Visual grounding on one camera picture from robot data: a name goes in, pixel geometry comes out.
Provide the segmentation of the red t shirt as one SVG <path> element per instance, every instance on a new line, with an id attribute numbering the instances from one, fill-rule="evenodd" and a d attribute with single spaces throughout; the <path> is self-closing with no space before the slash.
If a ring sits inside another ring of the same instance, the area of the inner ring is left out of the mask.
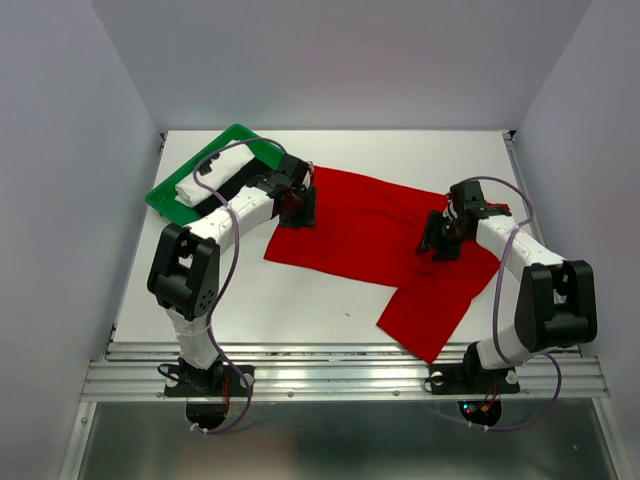
<path id="1" fill-rule="evenodd" d="M 318 167 L 315 224 L 279 227 L 267 261 L 394 288 L 377 325 L 417 358 L 432 363 L 499 261 L 473 241 L 454 261 L 417 247 L 444 195 L 342 170 Z"/>

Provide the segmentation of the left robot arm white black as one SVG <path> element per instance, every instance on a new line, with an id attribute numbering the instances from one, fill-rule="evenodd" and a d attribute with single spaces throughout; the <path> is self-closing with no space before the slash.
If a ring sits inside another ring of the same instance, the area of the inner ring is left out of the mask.
<path id="1" fill-rule="evenodd" d="M 174 384 L 210 394 L 224 374 L 222 355 L 211 341 L 211 317 L 228 288 L 239 258 L 241 237 L 274 218 L 285 228 L 315 223 L 313 175 L 282 171 L 251 174 L 224 184 L 206 199 L 209 210 L 185 226 L 171 223 L 159 237 L 147 288 L 171 319 L 180 348 L 178 364 L 161 369 Z M 225 280 L 220 259 L 233 252 Z"/>

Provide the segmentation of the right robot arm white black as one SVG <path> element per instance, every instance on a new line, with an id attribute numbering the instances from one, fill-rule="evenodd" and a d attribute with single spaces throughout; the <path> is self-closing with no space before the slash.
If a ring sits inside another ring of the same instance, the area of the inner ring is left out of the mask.
<path id="1" fill-rule="evenodd" d="M 570 261 L 552 252 L 499 209 L 452 216 L 429 214 L 418 251 L 438 261 L 454 261 L 473 240 L 500 260 L 494 293 L 491 336 L 471 344 L 460 366 L 463 384 L 482 390 L 496 370 L 511 368 L 555 348 L 595 340 L 598 332 L 594 272 L 584 260 Z M 504 275 L 519 281 L 512 323 L 501 330 L 499 303 Z"/>

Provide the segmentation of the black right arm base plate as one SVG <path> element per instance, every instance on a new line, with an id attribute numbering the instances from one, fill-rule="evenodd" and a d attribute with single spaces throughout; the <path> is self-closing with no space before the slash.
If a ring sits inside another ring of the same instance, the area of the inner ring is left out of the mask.
<path id="1" fill-rule="evenodd" d="M 466 368 L 462 363 L 434 363 L 429 366 L 425 380 L 434 395 L 473 396 L 517 394 L 520 392 L 514 369 L 484 370 Z"/>

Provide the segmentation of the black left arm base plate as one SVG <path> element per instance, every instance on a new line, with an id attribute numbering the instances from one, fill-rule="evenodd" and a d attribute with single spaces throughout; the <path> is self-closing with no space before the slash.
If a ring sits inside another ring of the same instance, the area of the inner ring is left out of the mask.
<path id="1" fill-rule="evenodd" d="M 246 398 L 246 382 L 229 365 L 216 361 L 208 370 L 189 364 L 162 363 L 157 372 L 165 381 L 168 398 Z"/>

